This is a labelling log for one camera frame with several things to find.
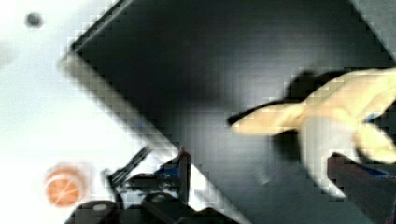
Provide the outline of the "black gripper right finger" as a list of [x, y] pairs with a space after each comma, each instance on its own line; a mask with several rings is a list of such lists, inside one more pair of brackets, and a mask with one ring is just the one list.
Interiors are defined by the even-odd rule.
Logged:
[[333, 153], [327, 176], [374, 224], [395, 224], [395, 176]]

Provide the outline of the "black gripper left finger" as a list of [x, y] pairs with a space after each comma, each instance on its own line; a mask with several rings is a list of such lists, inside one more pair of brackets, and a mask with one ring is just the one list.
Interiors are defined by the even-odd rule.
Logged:
[[190, 194], [191, 155], [184, 147], [179, 151], [178, 165], [178, 174], [180, 179], [179, 199], [183, 203], [187, 203], [189, 201]]

